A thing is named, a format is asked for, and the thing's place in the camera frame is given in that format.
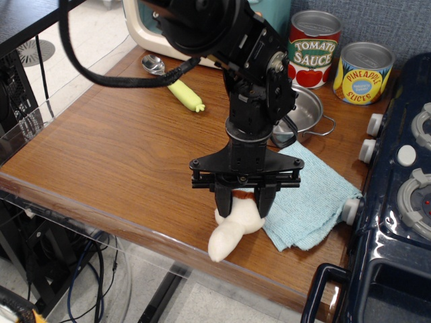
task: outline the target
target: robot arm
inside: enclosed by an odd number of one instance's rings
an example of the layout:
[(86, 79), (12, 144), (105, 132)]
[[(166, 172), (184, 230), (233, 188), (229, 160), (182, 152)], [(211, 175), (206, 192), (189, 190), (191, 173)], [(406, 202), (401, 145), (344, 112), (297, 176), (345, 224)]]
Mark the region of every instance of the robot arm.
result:
[(193, 188), (215, 192), (222, 217), (230, 214), (233, 189), (254, 188), (265, 217), (277, 191), (299, 186), (304, 167), (301, 159), (267, 148), (273, 126), (295, 109), (286, 42), (245, 0), (142, 1), (172, 47), (224, 70), (230, 140), (221, 151), (190, 162)]

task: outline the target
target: metal pot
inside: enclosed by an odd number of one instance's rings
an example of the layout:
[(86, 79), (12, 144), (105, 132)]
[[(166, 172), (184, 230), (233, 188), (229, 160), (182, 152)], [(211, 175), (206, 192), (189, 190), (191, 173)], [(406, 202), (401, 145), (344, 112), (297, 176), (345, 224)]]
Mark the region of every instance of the metal pot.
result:
[[(309, 89), (300, 85), (292, 84), (292, 89), (298, 92), (296, 98), (296, 109), (288, 113), (288, 116), (298, 127), (299, 142), (307, 140), (309, 135), (326, 136), (335, 129), (335, 120), (323, 114), (323, 105), (319, 97)], [(312, 131), (314, 126), (323, 118), (332, 121), (332, 129), (326, 133), (316, 133)], [(287, 147), (286, 142), (294, 136), (289, 126), (281, 120), (277, 126), (274, 126), (273, 136), (269, 144), (277, 147)]]

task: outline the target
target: can lid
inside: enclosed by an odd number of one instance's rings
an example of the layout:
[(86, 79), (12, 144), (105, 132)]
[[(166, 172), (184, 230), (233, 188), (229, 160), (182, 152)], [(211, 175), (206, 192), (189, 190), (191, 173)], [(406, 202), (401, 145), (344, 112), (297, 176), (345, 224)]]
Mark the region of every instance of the can lid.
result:
[(395, 54), (386, 46), (373, 42), (353, 42), (341, 51), (342, 59), (361, 69), (386, 69), (395, 62)]
[(329, 36), (341, 31), (341, 21), (337, 17), (317, 10), (295, 13), (292, 16), (292, 25), (310, 37)]

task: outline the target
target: spoon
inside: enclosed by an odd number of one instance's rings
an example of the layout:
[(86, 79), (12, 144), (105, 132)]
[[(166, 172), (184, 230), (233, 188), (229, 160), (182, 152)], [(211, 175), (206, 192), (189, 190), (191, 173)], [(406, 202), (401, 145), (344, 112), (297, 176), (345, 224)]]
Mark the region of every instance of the spoon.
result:
[[(163, 75), (164, 63), (155, 55), (146, 55), (142, 58), (142, 66), (148, 73), (153, 75)], [(168, 89), (183, 103), (189, 110), (199, 112), (205, 110), (205, 104), (197, 94), (179, 79), (175, 83), (168, 85)]]

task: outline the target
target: cable sleeve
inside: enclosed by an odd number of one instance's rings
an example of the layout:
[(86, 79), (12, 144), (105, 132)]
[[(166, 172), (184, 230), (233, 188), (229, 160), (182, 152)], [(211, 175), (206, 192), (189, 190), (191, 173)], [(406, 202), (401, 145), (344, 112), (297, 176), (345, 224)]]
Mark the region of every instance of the cable sleeve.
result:
[(109, 77), (99, 75), (86, 69), (78, 61), (70, 40), (69, 33), (69, 2), (68, 0), (59, 0), (59, 27), (60, 37), (66, 55), (71, 61), (72, 65), (80, 72), (84, 77), (89, 79), (91, 82), (106, 86), (106, 87), (163, 87), (173, 84), (182, 75), (190, 71), (192, 68), (197, 66), (201, 61), (200, 58), (191, 58), (188, 61), (183, 62), (179, 67), (167, 72), (165, 75), (161, 75), (155, 79), (136, 78), (136, 77)]

